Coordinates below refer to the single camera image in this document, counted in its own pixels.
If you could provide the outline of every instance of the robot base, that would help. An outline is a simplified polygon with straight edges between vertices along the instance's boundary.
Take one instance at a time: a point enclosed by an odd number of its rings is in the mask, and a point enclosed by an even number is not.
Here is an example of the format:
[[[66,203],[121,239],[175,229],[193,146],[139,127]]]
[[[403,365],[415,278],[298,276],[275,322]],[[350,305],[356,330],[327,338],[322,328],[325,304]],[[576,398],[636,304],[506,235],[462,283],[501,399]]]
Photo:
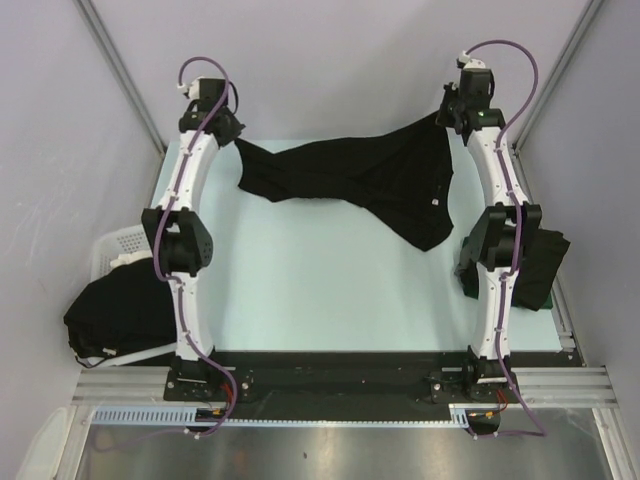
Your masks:
[[[513,383],[518,386],[516,375],[511,372],[510,358],[505,365]],[[449,403],[500,403],[498,391],[511,403],[518,399],[509,388],[497,360],[478,358],[469,347],[467,360],[459,371],[431,372],[427,377],[431,385],[431,400],[436,404]]]

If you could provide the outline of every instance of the folded black cloth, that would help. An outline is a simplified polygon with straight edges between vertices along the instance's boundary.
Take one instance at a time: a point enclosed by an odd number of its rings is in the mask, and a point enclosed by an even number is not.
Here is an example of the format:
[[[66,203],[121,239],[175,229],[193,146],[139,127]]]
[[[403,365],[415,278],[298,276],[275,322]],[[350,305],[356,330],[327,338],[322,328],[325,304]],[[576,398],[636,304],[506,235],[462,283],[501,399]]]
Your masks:
[[[556,278],[562,259],[569,250],[571,243],[562,233],[538,229],[533,242],[527,250],[525,259],[520,265],[520,273],[511,297],[514,307],[529,310],[550,309],[551,288]],[[466,269],[457,271],[462,290],[467,297],[478,298],[478,269],[471,263]]]
[[[80,358],[121,356],[176,341],[171,291],[156,277],[150,258],[87,285],[64,323]]]

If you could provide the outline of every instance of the light blue table surface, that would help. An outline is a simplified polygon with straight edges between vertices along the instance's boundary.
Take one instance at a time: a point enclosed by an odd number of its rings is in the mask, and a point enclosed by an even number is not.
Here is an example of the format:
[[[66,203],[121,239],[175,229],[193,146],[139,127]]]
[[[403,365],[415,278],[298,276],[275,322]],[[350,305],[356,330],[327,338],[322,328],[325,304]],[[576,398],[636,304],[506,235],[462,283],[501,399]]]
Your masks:
[[[200,218],[215,244],[198,303],[219,350],[465,350],[477,318],[453,274],[460,245],[484,210],[473,160],[450,135],[454,229],[422,252],[363,208],[341,200],[280,203],[237,187],[234,145],[213,160]],[[304,142],[256,142],[278,151]],[[177,161],[172,142],[153,205]],[[513,350],[558,351],[550,311],[512,309]]]

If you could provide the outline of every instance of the crumpled black garment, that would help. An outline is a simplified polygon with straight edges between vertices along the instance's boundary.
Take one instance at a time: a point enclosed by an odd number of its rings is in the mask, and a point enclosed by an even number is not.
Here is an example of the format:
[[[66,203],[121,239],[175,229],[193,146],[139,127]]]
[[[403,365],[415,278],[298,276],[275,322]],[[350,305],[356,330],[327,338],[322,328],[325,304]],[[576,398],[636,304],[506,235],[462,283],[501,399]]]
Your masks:
[[[237,139],[243,166],[238,186],[272,202],[346,200],[427,251],[453,228],[447,209],[451,152],[435,117],[379,137],[324,140],[279,153]]]
[[[69,345],[81,358],[116,356],[176,341],[173,299],[145,258],[91,282],[64,315]]]

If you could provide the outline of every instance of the metal frame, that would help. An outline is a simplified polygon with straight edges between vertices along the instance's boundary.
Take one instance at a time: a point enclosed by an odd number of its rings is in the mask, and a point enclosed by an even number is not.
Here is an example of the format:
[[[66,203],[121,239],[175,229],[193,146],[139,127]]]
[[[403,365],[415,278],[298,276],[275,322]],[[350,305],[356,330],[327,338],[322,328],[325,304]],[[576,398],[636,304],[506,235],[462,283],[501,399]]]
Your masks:
[[[93,411],[94,407],[88,405],[75,407],[71,430],[67,436],[55,480],[75,480],[89,435],[89,428],[91,428]]]
[[[136,87],[131,75],[120,57],[118,50],[104,25],[104,22],[100,18],[100,14],[96,10],[91,0],[73,0],[73,3],[78,8],[80,16],[85,21],[91,36],[93,37],[96,46],[100,50],[107,66],[113,73],[116,82],[122,90],[122,94],[125,96],[136,118],[140,121],[140,124],[144,128],[149,140],[153,143],[160,159],[164,159],[164,154],[167,150],[166,145],[162,141],[160,132],[156,127],[151,114],[147,110],[147,107],[142,100],[142,95]]]
[[[524,124],[520,129],[520,132],[513,142],[516,147],[516,151],[520,151],[522,149],[523,145],[527,141],[527,138],[529,137],[529,134],[531,133],[531,130],[539,121],[542,111],[549,102],[551,95],[557,88],[558,83],[564,76],[565,71],[578,52],[580,45],[582,44],[582,41],[587,31],[589,30],[589,27],[593,24],[594,20],[598,16],[598,13],[600,12],[600,9],[604,5],[605,1],[606,0],[589,0],[589,3],[587,3],[587,5],[582,10],[580,18],[569,34],[567,42],[562,47],[556,63],[551,68],[549,78],[545,82],[542,89],[540,89],[538,98],[531,106],[528,114],[525,117]]]
[[[163,399],[167,367],[113,367],[83,370],[72,404],[108,406],[173,406]],[[532,408],[615,408],[617,401],[604,368],[513,368],[520,391]],[[202,407],[182,402],[184,407]],[[224,402],[209,404],[224,407]],[[455,404],[457,408],[481,404]]]
[[[594,409],[593,416],[614,480],[636,480],[640,468],[637,459],[627,448],[629,440],[620,410],[617,408]]]

